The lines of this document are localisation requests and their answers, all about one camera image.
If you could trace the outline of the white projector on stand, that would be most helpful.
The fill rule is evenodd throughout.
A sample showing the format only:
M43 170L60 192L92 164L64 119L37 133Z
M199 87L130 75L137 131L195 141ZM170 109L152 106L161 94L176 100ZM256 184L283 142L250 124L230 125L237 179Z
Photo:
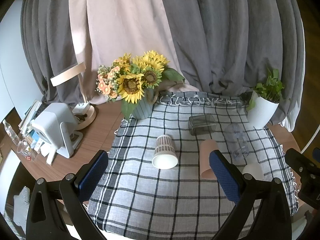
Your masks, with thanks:
M32 122L31 126L41 139L50 144L47 164L52 164L56 154L70 158L79 145L83 134L76 131L78 121L68 105L51 103Z

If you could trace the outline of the clear plastic bottle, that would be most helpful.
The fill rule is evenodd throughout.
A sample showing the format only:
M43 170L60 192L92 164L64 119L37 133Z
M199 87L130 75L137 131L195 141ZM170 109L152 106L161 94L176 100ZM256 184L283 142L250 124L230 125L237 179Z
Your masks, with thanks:
M16 146L18 146L20 143L20 139L19 139L18 135L16 134L16 132L14 131L14 129L12 128L12 126L5 119L2 121L2 123L4 125L4 129L7 133L7 135L10 137L12 142Z

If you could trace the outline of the pink cup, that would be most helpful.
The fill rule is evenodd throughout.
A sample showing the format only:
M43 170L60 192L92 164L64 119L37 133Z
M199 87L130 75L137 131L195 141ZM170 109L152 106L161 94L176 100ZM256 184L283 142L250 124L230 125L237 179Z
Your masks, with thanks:
M208 139L200 143L200 177L208 180L215 180L216 176L212 171L209 164L210 153L214 150L218 150L218 145L215 140Z

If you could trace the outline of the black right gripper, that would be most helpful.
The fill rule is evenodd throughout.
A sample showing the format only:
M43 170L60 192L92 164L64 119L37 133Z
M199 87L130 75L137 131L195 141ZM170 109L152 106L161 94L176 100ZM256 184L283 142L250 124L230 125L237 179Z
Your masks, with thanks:
M294 148L285 153L285 162L300 176L298 198L319 210L319 168Z

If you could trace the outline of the dark transparent rectangular container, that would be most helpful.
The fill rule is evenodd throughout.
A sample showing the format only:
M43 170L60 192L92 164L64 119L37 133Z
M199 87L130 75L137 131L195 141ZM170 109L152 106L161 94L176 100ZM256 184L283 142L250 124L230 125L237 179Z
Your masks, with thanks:
M193 136L213 133L216 124L217 122L212 114L193 115L188 119L188 129Z

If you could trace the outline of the clear plastic cup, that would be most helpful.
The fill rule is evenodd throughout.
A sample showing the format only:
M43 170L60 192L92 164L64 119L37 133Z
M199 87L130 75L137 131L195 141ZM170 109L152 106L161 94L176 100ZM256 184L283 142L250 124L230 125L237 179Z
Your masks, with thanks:
M238 160L249 155L247 139L244 131L238 124L229 124L225 128L223 135L225 137L229 153L233 159Z

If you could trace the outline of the sunflower bouquet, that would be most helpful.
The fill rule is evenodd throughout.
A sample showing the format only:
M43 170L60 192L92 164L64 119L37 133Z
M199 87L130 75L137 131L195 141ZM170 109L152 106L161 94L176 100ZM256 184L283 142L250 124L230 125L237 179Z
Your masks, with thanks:
M163 82L184 83L183 75L170 68L168 63L169 60L164 55L154 50L134 58L131 54L125 53L122 57L115 59L110 66L99 66L96 91L108 102L120 99L121 112L124 118L129 120L147 88L154 90L154 105Z

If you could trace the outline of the patterned white paper cup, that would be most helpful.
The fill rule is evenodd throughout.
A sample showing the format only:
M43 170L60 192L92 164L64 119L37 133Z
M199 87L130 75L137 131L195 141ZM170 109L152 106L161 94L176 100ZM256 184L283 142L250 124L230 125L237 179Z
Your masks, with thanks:
M157 138L152 164L160 170L168 170L178 164L178 158L170 136L160 135Z

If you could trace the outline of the grey ribbed vase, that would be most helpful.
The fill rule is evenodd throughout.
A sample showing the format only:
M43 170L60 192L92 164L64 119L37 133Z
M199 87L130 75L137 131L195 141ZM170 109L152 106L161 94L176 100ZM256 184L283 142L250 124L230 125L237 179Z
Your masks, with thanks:
M137 120L149 118L153 108L154 90L147 88L142 99L137 103L132 116Z

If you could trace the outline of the white pot green plant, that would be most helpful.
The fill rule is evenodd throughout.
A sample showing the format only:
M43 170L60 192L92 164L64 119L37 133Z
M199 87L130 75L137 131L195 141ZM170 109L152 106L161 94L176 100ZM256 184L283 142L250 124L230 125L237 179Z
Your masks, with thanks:
M276 112L282 100L284 85L279 70L267 68L267 78L258 83L247 107L247 120L255 129L264 128Z

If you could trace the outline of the checkered grey tablecloth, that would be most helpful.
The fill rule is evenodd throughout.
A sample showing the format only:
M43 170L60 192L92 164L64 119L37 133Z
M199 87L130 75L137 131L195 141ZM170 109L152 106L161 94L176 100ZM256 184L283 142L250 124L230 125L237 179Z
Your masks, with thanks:
M193 136L188 119L212 114L213 133ZM235 160L223 132L236 123L244 131L249 155ZM168 170L153 166L156 140L168 135L178 164ZM200 143L214 139L223 156L243 169L259 163L265 180L279 178L290 213L298 210L293 174L284 152L267 128L255 129L245 103L236 97L205 92L163 92L144 120L121 123L109 152L108 167L90 197L88 214L101 230L132 239L212 239L231 213L230 202L216 180L200 177Z

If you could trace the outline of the grey curtain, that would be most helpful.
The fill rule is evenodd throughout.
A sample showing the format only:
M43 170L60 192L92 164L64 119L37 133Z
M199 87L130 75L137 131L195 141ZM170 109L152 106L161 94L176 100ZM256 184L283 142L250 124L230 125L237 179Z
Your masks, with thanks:
M279 70L283 98L271 118L293 131L305 75L303 22L296 0L196 0L194 66L203 92L237 96ZM27 62L45 102L74 105L77 77L54 87L51 78L77 61L68 0L23 0L21 34Z

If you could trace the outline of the clear glass mug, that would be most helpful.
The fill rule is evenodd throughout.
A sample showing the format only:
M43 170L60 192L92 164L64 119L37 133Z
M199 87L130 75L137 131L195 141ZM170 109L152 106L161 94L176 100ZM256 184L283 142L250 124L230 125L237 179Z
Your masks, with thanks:
M21 140L17 146L17 152L28 161L34 161L37 153L30 147L26 139Z

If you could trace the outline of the stack of books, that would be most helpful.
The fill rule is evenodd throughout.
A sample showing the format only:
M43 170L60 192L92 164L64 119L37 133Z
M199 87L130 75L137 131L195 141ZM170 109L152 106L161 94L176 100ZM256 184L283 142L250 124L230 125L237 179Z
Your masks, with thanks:
M24 139L28 134L29 127L31 126L31 122L35 119L37 112L43 103L39 100L35 100L33 104L29 107L22 121L19 123L18 127L21 133L21 139Z

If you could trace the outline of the white desk lamp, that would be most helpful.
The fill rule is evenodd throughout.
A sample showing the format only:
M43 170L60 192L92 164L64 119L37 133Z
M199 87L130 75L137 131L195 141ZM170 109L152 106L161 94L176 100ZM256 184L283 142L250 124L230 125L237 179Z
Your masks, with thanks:
M62 71L60 74L52 77L51 83L54 87L59 86L69 80L71 80L74 77L78 78L79 81L79 88L80 92L83 98L83 102L89 102L86 96L86 93L84 91L83 86L83 76L82 73L86 70L86 65L84 62L81 62L80 64L76 64L74 66L71 66L67 68L66 70ZM74 115L78 119L78 126L77 131L80 131L86 127L88 127L96 118L97 113L95 111L95 108L93 105L90 104L90 108L84 115Z

